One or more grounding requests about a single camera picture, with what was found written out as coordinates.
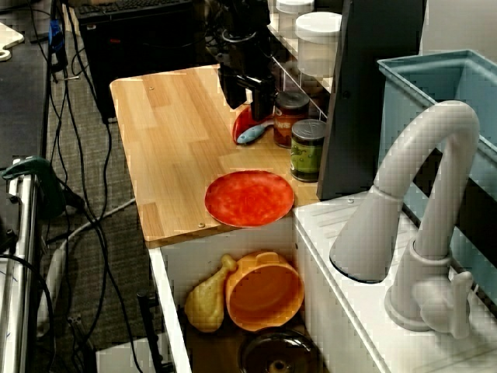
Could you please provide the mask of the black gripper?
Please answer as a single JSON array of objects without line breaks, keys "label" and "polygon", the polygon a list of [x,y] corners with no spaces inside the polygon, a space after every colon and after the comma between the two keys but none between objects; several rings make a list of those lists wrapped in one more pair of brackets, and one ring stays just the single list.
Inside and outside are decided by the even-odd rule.
[{"label": "black gripper", "polygon": [[271,72],[270,32],[259,30],[234,35],[220,30],[215,36],[218,78],[227,104],[237,109],[252,93],[251,113],[261,121],[273,113],[275,79]]}]

